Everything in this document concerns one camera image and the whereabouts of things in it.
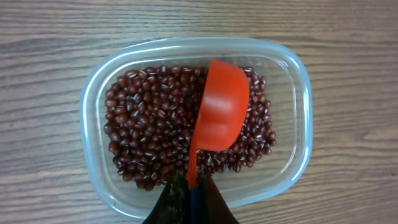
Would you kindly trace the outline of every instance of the wood grain surface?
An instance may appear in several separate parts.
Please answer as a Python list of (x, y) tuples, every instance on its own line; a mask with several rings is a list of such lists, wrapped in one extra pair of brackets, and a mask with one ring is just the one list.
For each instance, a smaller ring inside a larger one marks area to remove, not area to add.
[(241, 223), (397, 223), (397, 0), (0, 1), (0, 223), (131, 222), (90, 184), (81, 89), (121, 48), (192, 35), (280, 42), (310, 74), (308, 169)]

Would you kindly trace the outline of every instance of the red measuring cup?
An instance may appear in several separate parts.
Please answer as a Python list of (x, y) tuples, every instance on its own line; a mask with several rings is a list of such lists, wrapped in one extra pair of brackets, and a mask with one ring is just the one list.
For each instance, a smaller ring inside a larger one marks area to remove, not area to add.
[(238, 67), (212, 60), (191, 141), (188, 188), (197, 185), (197, 150), (220, 152), (235, 142), (249, 103), (249, 81)]

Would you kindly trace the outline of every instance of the plastic container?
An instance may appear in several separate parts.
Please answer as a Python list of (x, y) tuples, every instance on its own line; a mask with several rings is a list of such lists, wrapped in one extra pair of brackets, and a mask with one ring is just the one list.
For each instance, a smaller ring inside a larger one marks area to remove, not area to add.
[(300, 59), (288, 48), (263, 40), (240, 37), (184, 37), (133, 45), (108, 57), (89, 77), (80, 101), (80, 123), (85, 157), (93, 187), (116, 211), (143, 219), (155, 205), (162, 187), (151, 192), (123, 182), (117, 175), (103, 133), (106, 123), (104, 92), (126, 70), (160, 65), (208, 67), (211, 59), (252, 66), (267, 78), (273, 130), (277, 145), (253, 168), (226, 171), (213, 179), (230, 208), (282, 193), (304, 172), (312, 151), (310, 79)]

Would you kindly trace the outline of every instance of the rectangular container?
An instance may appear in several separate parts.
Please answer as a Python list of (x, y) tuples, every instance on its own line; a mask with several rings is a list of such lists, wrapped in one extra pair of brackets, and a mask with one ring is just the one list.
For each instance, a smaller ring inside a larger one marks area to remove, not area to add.
[(133, 45), (108, 57), (89, 77), (81, 96), (80, 123), (87, 168), (93, 187), (105, 204), (119, 213), (144, 219), (163, 187), (137, 189), (117, 175), (108, 151), (104, 92), (129, 69), (161, 65), (208, 67), (211, 59), (252, 66), (267, 78), (272, 102), (272, 127), (277, 133), (273, 153), (241, 173), (226, 171), (213, 179), (230, 208), (275, 196), (302, 175), (312, 151), (310, 79), (300, 59), (288, 48), (263, 40), (240, 37), (185, 37)]

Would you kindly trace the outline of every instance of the tabletop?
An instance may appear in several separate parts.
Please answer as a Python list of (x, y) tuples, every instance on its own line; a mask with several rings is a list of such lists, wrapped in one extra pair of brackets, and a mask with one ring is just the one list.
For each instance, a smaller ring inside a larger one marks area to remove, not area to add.
[(280, 42), (313, 90), (313, 153), (241, 223), (396, 223), (398, 1), (0, 1), (0, 223), (132, 222), (94, 193), (79, 100), (93, 67), (165, 37)]

